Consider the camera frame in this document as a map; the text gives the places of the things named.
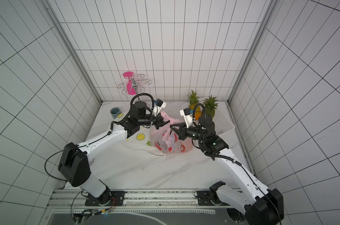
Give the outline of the pink plastic bag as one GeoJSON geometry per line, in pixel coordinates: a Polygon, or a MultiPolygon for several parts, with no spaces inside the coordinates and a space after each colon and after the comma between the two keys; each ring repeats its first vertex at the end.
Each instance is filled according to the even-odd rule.
{"type": "Polygon", "coordinates": [[[166,112],[159,113],[164,122],[169,122],[159,129],[150,132],[150,145],[163,154],[183,154],[192,150],[191,143],[181,141],[179,136],[170,128],[170,125],[181,123],[181,120],[170,117],[166,112]]]}

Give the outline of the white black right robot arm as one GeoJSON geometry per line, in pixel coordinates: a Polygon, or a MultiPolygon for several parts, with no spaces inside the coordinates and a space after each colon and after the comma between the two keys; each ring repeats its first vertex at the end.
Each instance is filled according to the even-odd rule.
{"type": "Polygon", "coordinates": [[[212,118],[202,115],[195,121],[188,108],[180,110],[185,121],[170,128],[180,140],[198,141],[207,157],[224,166],[241,189],[240,192],[219,181],[209,188],[214,205],[230,205],[245,217],[250,225],[277,225],[284,219],[284,198],[275,188],[269,189],[236,158],[229,145],[216,134],[212,118]]]}

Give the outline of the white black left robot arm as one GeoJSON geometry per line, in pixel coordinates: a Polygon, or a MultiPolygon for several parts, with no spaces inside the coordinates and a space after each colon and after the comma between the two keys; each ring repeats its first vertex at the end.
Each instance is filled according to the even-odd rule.
{"type": "Polygon", "coordinates": [[[71,186],[80,187],[100,205],[105,205],[112,198],[111,191],[92,174],[90,162],[106,149],[136,134],[142,126],[159,129],[168,124],[170,121],[160,114],[165,107],[166,103],[160,99],[154,101],[150,108],[143,101],[131,102],[128,113],[119,121],[114,120],[108,131],[80,144],[67,144],[62,151],[58,171],[71,186]]]}

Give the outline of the white plastic bag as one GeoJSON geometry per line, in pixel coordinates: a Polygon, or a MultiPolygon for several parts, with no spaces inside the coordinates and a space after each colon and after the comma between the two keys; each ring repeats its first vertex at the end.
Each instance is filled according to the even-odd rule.
{"type": "Polygon", "coordinates": [[[133,150],[143,151],[156,157],[163,157],[165,155],[164,153],[162,153],[156,147],[151,146],[149,140],[150,131],[151,129],[141,127],[140,131],[132,135],[130,138],[124,140],[124,143],[133,150]]]}

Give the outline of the orange yellow pineapple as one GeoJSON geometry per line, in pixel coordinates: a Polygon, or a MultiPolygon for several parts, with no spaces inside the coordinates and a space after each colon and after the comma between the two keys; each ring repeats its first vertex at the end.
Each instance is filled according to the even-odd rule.
{"type": "MultiPolygon", "coordinates": [[[[189,108],[191,110],[194,110],[195,106],[199,103],[199,96],[197,94],[197,91],[191,90],[188,95],[188,102],[189,102],[189,108]]],[[[197,108],[195,112],[195,120],[197,121],[202,114],[201,108],[197,108]]]]}

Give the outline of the yellow green pineapple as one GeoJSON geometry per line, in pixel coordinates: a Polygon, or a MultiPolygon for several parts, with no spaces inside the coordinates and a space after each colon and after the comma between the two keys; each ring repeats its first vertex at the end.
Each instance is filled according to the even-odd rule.
{"type": "Polygon", "coordinates": [[[217,98],[210,95],[208,98],[204,100],[203,104],[206,108],[207,114],[211,118],[214,118],[216,109],[218,108],[217,98]]]}

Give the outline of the white plastic perforated basket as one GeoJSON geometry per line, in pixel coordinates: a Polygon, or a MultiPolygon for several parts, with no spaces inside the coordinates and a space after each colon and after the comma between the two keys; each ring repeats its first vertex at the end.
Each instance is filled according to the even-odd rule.
{"type": "MultiPolygon", "coordinates": [[[[189,108],[189,103],[183,104],[181,110],[185,108],[189,108]]],[[[218,102],[218,108],[216,109],[215,116],[212,118],[212,121],[215,124],[215,131],[218,135],[235,129],[235,125],[231,121],[226,104],[223,101],[218,102]]]]}

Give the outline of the pink silver cup stand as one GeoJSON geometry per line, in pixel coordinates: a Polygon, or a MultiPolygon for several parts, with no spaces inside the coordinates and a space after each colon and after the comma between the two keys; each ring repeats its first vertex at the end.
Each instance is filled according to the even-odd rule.
{"type": "Polygon", "coordinates": [[[123,74],[125,81],[120,83],[117,88],[121,91],[121,94],[128,96],[132,99],[134,96],[145,93],[145,86],[150,86],[152,80],[146,78],[144,74],[135,75],[131,71],[127,71],[123,74]]]}

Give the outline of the teal green cup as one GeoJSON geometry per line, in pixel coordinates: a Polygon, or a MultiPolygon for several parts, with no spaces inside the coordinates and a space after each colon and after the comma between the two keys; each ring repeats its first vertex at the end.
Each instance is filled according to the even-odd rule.
{"type": "Polygon", "coordinates": [[[112,108],[110,113],[111,113],[111,116],[112,116],[113,119],[121,118],[123,116],[123,113],[121,112],[120,108],[118,108],[118,107],[112,108]]]}

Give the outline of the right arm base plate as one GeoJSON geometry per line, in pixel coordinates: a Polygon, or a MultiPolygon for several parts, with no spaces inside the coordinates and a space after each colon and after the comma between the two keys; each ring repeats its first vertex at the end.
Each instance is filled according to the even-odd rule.
{"type": "Polygon", "coordinates": [[[195,190],[193,195],[197,199],[199,206],[229,206],[219,200],[213,200],[210,191],[195,190]]]}

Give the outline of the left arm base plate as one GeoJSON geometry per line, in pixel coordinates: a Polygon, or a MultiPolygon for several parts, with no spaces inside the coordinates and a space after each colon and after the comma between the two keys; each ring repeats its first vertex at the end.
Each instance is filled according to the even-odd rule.
{"type": "Polygon", "coordinates": [[[122,206],[125,198],[125,191],[105,191],[100,197],[95,198],[91,194],[87,195],[85,206],[122,206]]]}

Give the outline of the aluminium mounting rail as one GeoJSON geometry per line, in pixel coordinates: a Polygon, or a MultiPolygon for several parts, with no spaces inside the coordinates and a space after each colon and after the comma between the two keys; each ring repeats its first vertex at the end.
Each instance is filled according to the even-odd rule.
{"type": "MultiPolygon", "coordinates": [[[[194,197],[193,189],[131,189],[131,190],[112,190],[125,191],[125,198],[122,206],[115,206],[117,209],[125,208],[235,208],[244,209],[246,205],[252,205],[250,198],[238,188],[219,187],[216,191],[208,189],[199,191],[210,191],[213,200],[219,200],[229,206],[199,206],[194,197]]],[[[90,208],[109,208],[104,206],[85,206],[88,193],[76,189],[56,190],[50,197],[48,207],[57,209],[90,209],[90,208]]]]}

